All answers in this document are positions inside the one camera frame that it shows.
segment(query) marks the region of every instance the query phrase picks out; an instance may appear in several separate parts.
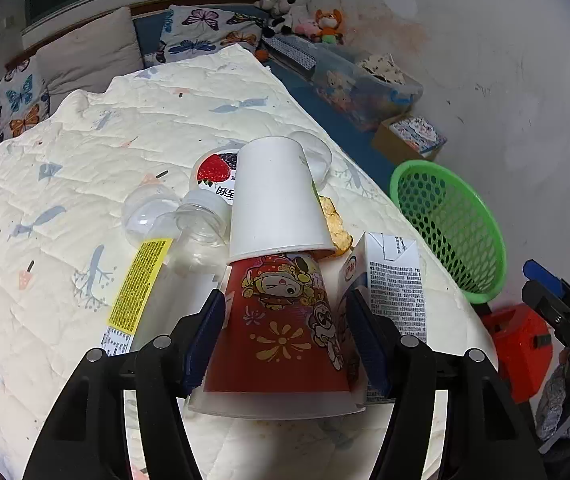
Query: yellow label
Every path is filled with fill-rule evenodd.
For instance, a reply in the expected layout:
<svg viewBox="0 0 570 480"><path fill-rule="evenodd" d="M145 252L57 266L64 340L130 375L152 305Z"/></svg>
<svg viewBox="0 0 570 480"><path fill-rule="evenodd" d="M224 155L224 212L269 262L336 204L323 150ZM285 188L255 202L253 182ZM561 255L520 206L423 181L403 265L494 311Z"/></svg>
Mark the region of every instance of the yellow label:
<svg viewBox="0 0 570 480"><path fill-rule="evenodd" d="M149 293L171 244L172 238L155 238L143 242L114 302L110 319L107 322L109 326L134 335Z"/></svg>

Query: cartoon character print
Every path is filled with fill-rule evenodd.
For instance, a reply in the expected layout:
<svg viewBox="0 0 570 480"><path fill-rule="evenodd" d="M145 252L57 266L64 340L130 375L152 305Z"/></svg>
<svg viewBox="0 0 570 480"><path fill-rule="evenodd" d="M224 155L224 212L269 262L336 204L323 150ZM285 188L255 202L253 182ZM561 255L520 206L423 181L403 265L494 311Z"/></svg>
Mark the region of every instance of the cartoon character print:
<svg viewBox="0 0 570 480"><path fill-rule="evenodd" d="M343 368L343 356L338 344L332 312L324 301L318 301L307 316L307 326L312 331L312 339L321 348L327 348L329 360L336 370Z"/></svg>
<svg viewBox="0 0 570 480"><path fill-rule="evenodd" d="M347 324L347 310L346 301L343 297L338 306L336 322L336 336L338 343L342 349L343 361L347 371L347 382L352 387L359 378L359 369L361 366L361 358L358 352L355 351L355 344Z"/></svg>
<svg viewBox="0 0 570 480"><path fill-rule="evenodd" d="M296 302L310 306L317 298L324 297L324 291L315 290L312 284L312 276L302 257L290 259L281 254L263 256L258 266L248 269L241 282L243 296L258 296L261 304L272 310Z"/></svg>
<svg viewBox="0 0 570 480"><path fill-rule="evenodd" d="M347 111L351 104L350 92L353 80L342 73L327 71L327 95L340 110Z"/></svg>

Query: cardboard box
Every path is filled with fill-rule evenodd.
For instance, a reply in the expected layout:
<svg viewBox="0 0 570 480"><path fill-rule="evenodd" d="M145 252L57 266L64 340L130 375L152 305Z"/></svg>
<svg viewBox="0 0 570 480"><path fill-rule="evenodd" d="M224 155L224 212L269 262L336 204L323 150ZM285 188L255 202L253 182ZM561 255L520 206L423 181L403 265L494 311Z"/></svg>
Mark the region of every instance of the cardboard box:
<svg viewBox="0 0 570 480"><path fill-rule="evenodd" d="M429 138L409 126L412 120L431 128ZM371 145L397 166L406 160L434 160L445 142L446 137L436 133L423 118L404 114L380 123Z"/></svg>
<svg viewBox="0 0 570 480"><path fill-rule="evenodd" d="M358 290L374 314L391 318L401 334L427 340L425 299L416 240L366 232L339 276L338 332L348 381L358 404L390 402L367 385L345 316L350 290Z"/></svg>

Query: bed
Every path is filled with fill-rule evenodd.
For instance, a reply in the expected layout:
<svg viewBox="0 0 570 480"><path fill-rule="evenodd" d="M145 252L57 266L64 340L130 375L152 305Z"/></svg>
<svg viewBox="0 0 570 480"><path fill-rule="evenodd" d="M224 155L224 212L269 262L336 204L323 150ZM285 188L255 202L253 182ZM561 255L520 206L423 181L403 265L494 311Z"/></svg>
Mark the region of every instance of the bed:
<svg viewBox="0 0 570 480"><path fill-rule="evenodd" d="M158 178L184 195L191 167L216 147L303 130L334 161L323 194L358 240L364 230L418 238L428 344L463 354L491 339L418 233L287 93L238 45L113 79L104 94L77 90L56 113L0 145L0 472L21 478L61 388L98 346L134 249L121 204ZM344 258L326 260L330 294ZM136 399L125 397L134 478L147 478ZM209 480L367 478L391 406L338 418L257 422L184 410L199 468ZM446 421L437 396L425 478L436 471Z"/></svg>

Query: label sticker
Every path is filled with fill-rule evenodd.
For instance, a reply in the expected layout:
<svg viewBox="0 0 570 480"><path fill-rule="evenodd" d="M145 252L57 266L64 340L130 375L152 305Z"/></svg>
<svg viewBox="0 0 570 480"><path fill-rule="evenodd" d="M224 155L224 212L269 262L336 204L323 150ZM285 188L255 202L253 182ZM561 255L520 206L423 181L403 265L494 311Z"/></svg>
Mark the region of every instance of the label sticker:
<svg viewBox="0 0 570 480"><path fill-rule="evenodd" d="M220 150L203 160L196 171L199 187L222 196L228 204L234 202L237 154L234 149Z"/></svg>
<svg viewBox="0 0 570 480"><path fill-rule="evenodd" d="M171 244L172 238L155 238L141 244L114 301L101 341L101 348L108 355L130 350L145 303Z"/></svg>
<svg viewBox="0 0 570 480"><path fill-rule="evenodd" d="M399 236L383 235L383 257L395 262L407 250L405 241Z"/></svg>

